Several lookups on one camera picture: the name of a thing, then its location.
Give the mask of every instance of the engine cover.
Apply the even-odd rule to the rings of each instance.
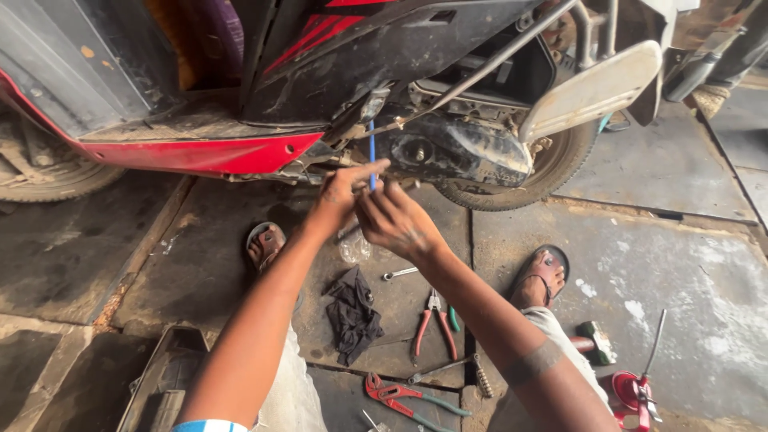
[[[410,111],[387,105],[376,125]],[[356,143],[367,148],[367,140]],[[427,182],[463,179],[484,184],[519,187],[531,173],[528,149],[502,125],[433,112],[396,129],[376,135],[376,157],[389,158],[390,173]]]

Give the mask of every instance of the human hand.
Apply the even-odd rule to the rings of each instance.
[[[347,226],[354,214],[354,192],[368,184],[371,174],[381,174],[387,167],[389,159],[379,159],[326,174],[320,195],[306,217],[307,223],[312,224],[313,230],[319,230],[323,240]]]
[[[427,212],[396,181],[378,181],[376,190],[364,191],[355,213],[367,241],[412,263],[447,246]]]

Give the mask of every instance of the red-handled pliers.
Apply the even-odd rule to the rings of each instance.
[[[440,327],[442,328],[442,333],[445,335],[445,339],[451,350],[451,359],[453,361],[456,361],[456,359],[458,358],[458,356],[456,355],[456,345],[453,343],[453,336],[451,335],[451,329],[448,328],[448,321],[445,319],[445,317],[448,314],[440,311],[440,297],[437,296],[437,290],[433,288],[432,293],[429,295],[429,300],[427,301],[427,308],[424,310],[422,314],[422,323],[421,325],[419,325],[419,332],[416,334],[415,344],[413,348],[413,357],[411,357],[411,361],[413,362],[413,364],[416,364],[417,357],[419,356],[419,348],[422,345],[422,336],[424,336],[424,330],[427,328],[429,317],[432,316],[432,309],[435,309],[437,311],[437,316],[440,320]]]
[[[434,424],[433,422],[425,419],[417,413],[414,413],[413,410],[407,408],[405,405],[399,403],[395,399],[397,397],[418,397],[419,399],[432,402],[433,404],[439,405],[440,407],[443,407],[446,410],[449,410],[452,413],[462,417],[472,415],[471,412],[454,407],[448,402],[445,402],[443,399],[438,399],[437,397],[429,396],[428,394],[424,394],[420,391],[403,387],[400,384],[385,386],[381,378],[379,378],[379,375],[373,372],[369,372],[368,377],[366,378],[366,393],[368,393],[370,397],[378,400],[382,404],[385,404],[387,407],[390,407],[401,414],[405,414],[406,416],[411,417],[414,421],[427,426],[429,429],[432,429],[435,432],[453,432],[453,430],[448,429],[447,427],[442,427],[438,424]]]

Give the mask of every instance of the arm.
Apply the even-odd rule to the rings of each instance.
[[[451,252],[432,219],[396,183],[361,197],[357,216],[368,241],[411,261],[453,305],[499,371],[532,366],[535,372],[511,389],[546,430],[618,430],[599,396],[564,355],[550,355],[551,364],[537,358],[547,337]]]
[[[293,305],[317,251],[353,215],[353,188],[389,166],[382,160],[326,178],[305,221],[227,322],[176,420],[218,419],[250,429],[272,387]]]

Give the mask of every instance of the black cloth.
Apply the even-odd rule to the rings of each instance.
[[[326,307],[331,327],[339,345],[336,363],[349,366],[376,338],[384,336],[379,326],[382,316],[373,310],[368,282],[356,265],[334,282],[323,294],[336,297]]]

